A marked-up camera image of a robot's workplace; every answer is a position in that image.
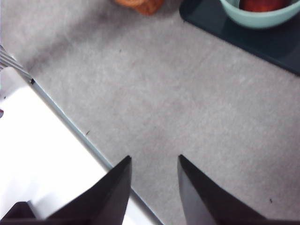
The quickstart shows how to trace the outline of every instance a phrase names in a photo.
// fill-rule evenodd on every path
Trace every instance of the black tray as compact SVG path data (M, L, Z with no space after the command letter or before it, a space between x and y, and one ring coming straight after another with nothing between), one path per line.
M184 0L183 20L300 76L300 14L271 29L252 30L234 23L219 0Z

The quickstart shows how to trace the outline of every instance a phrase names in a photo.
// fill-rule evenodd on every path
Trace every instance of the bowl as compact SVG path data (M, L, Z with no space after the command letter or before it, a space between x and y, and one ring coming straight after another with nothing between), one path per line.
M300 0L293 0L289 6L269 12L249 12L239 9L240 0L220 0L220 2L234 22L252 29L275 27L300 12Z

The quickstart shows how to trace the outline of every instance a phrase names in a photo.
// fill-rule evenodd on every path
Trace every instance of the floor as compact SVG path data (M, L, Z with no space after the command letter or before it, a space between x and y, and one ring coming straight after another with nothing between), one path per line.
M269 218L300 219L300 79L183 22L111 0L1 1L1 41L166 225L177 156Z

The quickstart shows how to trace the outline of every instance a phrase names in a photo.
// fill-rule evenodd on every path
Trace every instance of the brown basket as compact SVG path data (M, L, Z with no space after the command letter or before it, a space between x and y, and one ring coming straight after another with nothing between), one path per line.
M117 3L134 8L143 15L154 14L165 0L115 0Z

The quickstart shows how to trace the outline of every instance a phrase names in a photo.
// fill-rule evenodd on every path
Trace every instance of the apple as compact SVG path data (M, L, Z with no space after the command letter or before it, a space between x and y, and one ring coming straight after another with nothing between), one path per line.
M240 0L240 9L251 12L267 12L287 7L291 0Z

